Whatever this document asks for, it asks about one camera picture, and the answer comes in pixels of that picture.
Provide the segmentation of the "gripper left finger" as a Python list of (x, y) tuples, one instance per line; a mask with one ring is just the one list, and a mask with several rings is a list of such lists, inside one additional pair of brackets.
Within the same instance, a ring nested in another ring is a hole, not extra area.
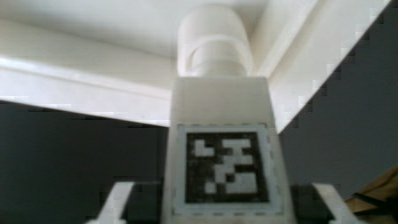
[(134, 182), (118, 182), (114, 184), (98, 217), (86, 224), (126, 224), (123, 212), (134, 186)]

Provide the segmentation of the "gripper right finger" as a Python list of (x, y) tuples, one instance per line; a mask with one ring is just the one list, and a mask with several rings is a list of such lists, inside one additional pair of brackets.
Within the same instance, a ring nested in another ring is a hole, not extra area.
[(315, 183), (313, 187), (333, 213), (329, 224), (368, 224), (357, 219), (334, 186), (331, 184)]

